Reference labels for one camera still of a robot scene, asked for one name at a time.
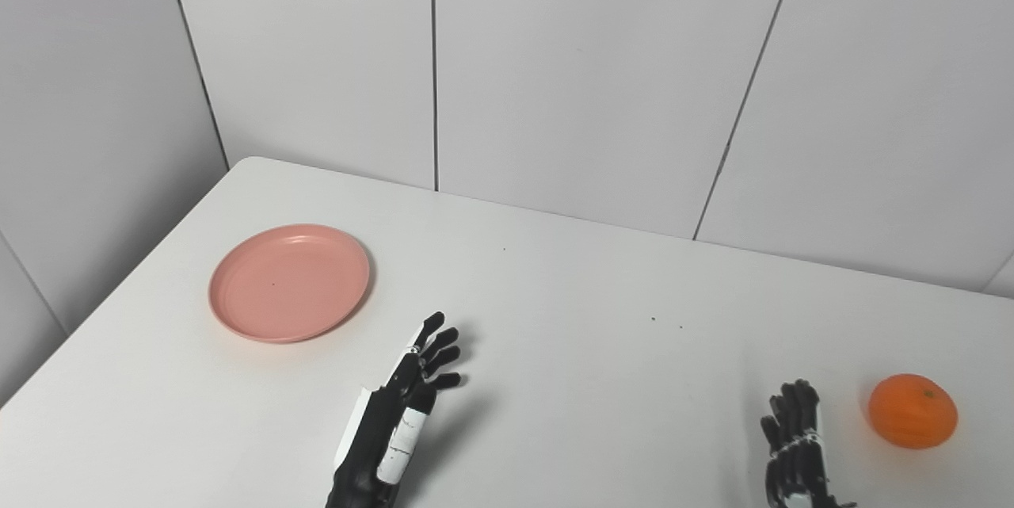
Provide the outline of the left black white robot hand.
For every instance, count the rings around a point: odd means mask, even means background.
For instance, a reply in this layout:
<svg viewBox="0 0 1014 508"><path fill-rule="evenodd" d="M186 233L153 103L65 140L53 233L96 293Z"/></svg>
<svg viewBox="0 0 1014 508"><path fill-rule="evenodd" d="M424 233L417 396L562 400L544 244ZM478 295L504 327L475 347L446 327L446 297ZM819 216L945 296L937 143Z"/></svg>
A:
<svg viewBox="0 0 1014 508"><path fill-rule="evenodd" d="M421 429L442 390L463 382L441 368L459 360L459 330L429 316L399 355L387 382L363 389L341 436L327 507L392 507Z"/></svg>

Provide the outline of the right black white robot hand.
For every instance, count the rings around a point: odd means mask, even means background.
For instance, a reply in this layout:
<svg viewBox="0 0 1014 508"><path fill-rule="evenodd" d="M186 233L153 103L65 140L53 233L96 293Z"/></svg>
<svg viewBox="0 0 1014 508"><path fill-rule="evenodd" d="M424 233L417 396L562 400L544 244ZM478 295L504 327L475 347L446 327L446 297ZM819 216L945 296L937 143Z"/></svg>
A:
<svg viewBox="0 0 1014 508"><path fill-rule="evenodd" d="M771 414L760 418L770 447L765 465L765 498L770 507L856 507L829 493L825 443L821 435L821 400L807 380L783 383L768 401Z"/></svg>

